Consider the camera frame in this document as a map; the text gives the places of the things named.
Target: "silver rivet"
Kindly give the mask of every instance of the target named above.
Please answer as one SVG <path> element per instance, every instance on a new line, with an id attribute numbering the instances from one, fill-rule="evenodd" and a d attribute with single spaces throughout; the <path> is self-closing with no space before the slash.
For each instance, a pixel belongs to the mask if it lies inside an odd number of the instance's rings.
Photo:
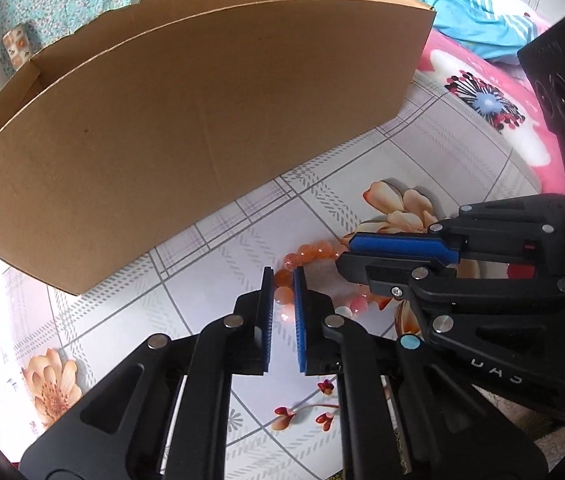
<path id="1" fill-rule="evenodd" d="M 243 317 L 239 316 L 238 314 L 229 314 L 223 321 L 225 322 L 225 326 L 227 328 L 238 328 L 239 326 L 242 326 L 242 323 L 245 322 Z"/>
<path id="2" fill-rule="evenodd" d="M 338 314 L 331 314 L 331 316 L 325 317 L 325 324 L 329 328 L 340 328 L 344 325 L 344 317 L 338 316 Z"/>
<path id="3" fill-rule="evenodd" d="M 565 278 L 558 279 L 558 290 L 560 292 L 565 292 Z"/>
<path id="4" fill-rule="evenodd" d="M 448 332 L 453 328 L 453 317 L 447 316 L 446 314 L 444 314 L 443 316 L 438 316 L 433 320 L 431 326 L 439 334 Z"/>
<path id="5" fill-rule="evenodd" d="M 403 335 L 400 338 L 400 345 L 407 350 L 415 350 L 420 346 L 420 338 L 413 334 Z"/>
<path id="6" fill-rule="evenodd" d="M 426 267 L 416 267 L 411 271 L 411 276 L 415 280 L 424 280 L 429 275 L 429 271 Z"/>
<path id="7" fill-rule="evenodd" d="M 149 339 L 147 339 L 147 346 L 149 346 L 152 350 L 164 348 L 167 343 L 169 343 L 169 339 L 165 334 L 153 334 Z"/>

